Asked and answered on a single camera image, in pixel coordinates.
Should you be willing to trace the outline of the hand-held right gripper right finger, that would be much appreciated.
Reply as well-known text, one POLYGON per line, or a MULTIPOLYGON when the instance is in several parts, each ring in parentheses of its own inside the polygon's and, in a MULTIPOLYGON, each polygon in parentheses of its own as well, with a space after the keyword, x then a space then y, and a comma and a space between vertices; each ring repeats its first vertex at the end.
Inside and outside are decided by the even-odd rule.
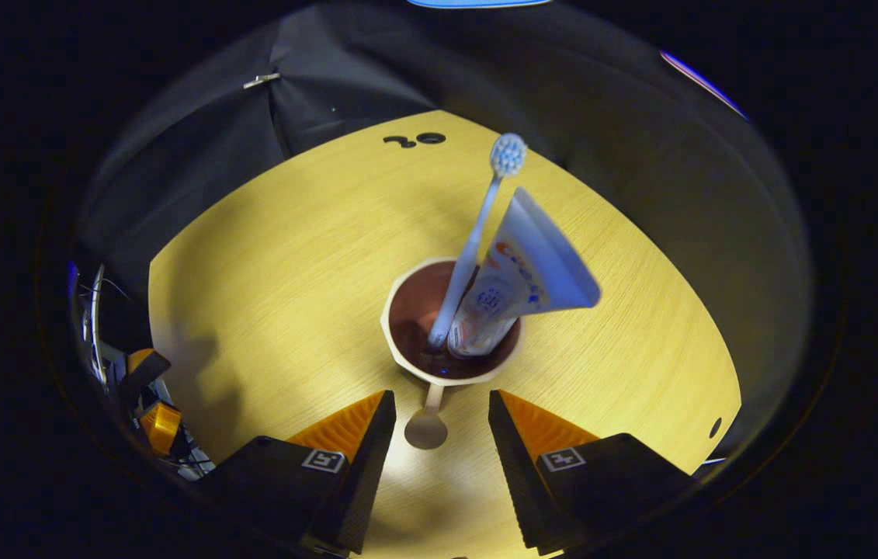
POLYGON ((506 391, 489 425, 523 542, 545 555, 630 527, 692 478, 631 434, 597 436, 506 391))

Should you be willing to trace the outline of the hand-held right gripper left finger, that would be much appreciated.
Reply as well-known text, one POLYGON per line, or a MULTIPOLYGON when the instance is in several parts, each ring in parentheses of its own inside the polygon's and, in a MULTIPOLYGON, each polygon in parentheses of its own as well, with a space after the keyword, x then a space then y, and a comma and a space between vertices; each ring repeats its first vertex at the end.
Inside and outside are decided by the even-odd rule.
POLYGON ((392 391, 289 439, 256 436, 202 478, 202 495, 262 535, 312 554, 359 554, 396 422, 392 391))

